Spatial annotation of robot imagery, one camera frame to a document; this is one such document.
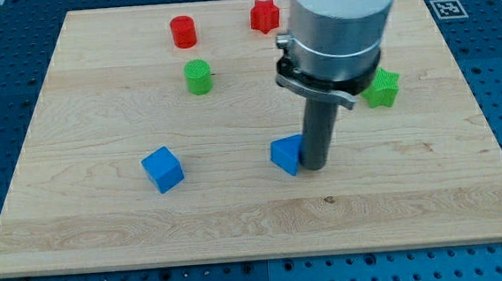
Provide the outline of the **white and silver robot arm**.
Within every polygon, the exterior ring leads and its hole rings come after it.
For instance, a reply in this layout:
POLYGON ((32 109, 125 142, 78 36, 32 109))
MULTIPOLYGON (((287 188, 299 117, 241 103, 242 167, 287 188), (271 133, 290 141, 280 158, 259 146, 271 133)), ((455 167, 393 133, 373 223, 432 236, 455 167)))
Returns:
POLYGON ((393 0, 290 0, 276 82, 315 102, 349 110, 379 63, 393 0))

